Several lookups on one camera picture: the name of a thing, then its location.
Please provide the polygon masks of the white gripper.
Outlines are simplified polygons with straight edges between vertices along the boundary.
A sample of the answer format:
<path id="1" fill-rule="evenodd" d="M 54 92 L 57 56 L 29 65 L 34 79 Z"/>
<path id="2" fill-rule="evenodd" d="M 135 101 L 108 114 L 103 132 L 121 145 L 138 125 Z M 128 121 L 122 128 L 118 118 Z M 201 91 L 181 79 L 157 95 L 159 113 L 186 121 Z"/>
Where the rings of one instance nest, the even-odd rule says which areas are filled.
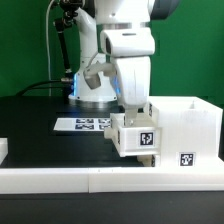
<path id="1" fill-rule="evenodd" d="M 103 30 L 100 47 L 116 69 L 119 100 L 126 109 L 124 123 L 133 126 L 137 110 L 145 106 L 149 95 L 150 55 L 155 52 L 151 30 L 148 27 Z"/>

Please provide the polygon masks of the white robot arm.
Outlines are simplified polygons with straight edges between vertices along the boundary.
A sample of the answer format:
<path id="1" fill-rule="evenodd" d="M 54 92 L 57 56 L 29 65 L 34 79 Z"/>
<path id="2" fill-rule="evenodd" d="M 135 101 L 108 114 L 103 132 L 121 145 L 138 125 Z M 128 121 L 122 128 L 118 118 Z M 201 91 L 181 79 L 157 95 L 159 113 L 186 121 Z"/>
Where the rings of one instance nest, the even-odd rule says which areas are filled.
<path id="1" fill-rule="evenodd" d="M 164 20 L 181 0 L 51 0 L 63 10 L 55 21 L 66 77 L 73 81 L 68 97 L 84 105 L 116 101 L 124 124 L 135 123 L 147 102 L 155 40 L 149 23 Z M 78 27 L 80 66 L 71 70 L 64 30 Z"/>

